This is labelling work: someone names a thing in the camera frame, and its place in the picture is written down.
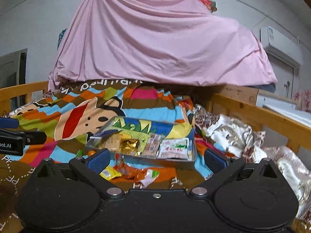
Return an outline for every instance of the metal screw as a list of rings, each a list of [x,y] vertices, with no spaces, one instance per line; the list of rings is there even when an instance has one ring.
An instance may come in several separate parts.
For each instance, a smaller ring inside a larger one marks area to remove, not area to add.
[[[204,195],[207,193],[207,190],[204,187],[195,187],[192,189],[192,192],[196,195]]]
[[[161,194],[153,194],[153,197],[158,199],[161,197]]]
[[[118,187],[111,187],[107,189],[107,194],[110,194],[112,196],[116,196],[119,195],[120,193],[122,193],[122,189],[118,188]]]

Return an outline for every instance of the air conditioner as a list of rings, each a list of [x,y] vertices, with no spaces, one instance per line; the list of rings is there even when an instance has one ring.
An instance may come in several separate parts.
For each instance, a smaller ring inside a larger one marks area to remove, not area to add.
[[[281,60],[291,67],[300,67],[303,65],[302,52],[297,43],[289,40],[283,34],[273,29],[266,27],[260,29],[260,41],[265,51]]]

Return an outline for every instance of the wooden bed frame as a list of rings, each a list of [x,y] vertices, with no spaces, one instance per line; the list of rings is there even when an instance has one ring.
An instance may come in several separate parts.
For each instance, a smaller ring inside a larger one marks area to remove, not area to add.
[[[47,81],[0,89],[0,114],[4,111],[7,113],[11,111],[11,98],[25,95],[26,103],[28,103],[32,100],[33,92],[43,91],[45,93],[47,89]],[[209,112],[214,112],[213,106],[220,105],[225,109],[226,115],[237,117],[244,123],[256,127],[254,130],[259,130],[262,126],[267,126],[287,137],[288,142],[286,146],[295,153],[298,152],[300,146],[311,149],[311,128],[250,103],[242,102],[219,93],[208,92],[207,88],[201,88],[200,92],[202,105]]]

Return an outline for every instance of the wooden bed rail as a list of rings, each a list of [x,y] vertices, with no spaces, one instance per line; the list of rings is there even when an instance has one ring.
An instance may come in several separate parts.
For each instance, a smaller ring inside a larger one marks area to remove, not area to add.
[[[48,90],[48,81],[35,82],[29,84],[22,84],[13,87],[0,89],[0,116],[3,112],[9,113],[11,110],[10,99],[25,95],[26,103],[29,103],[32,98],[32,93],[37,91]]]
[[[214,103],[227,109],[228,113],[232,111],[241,114],[243,122],[250,125],[251,122],[260,123],[287,137],[287,147],[291,148],[295,153],[298,152],[300,146],[311,149],[311,128],[301,123],[270,110],[217,93],[211,95],[208,101],[203,102],[203,106],[211,112]]]

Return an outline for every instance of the round black cover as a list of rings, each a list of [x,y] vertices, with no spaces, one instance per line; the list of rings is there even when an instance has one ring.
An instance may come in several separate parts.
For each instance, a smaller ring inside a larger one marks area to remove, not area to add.
[[[298,209],[294,192],[273,179],[229,183],[217,191],[214,205],[229,222],[253,230],[282,229]]]
[[[99,205],[100,197],[94,188],[66,180],[56,187],[33,188],[19,200],[17,214],[28,226],[59,231],[85,221]]]

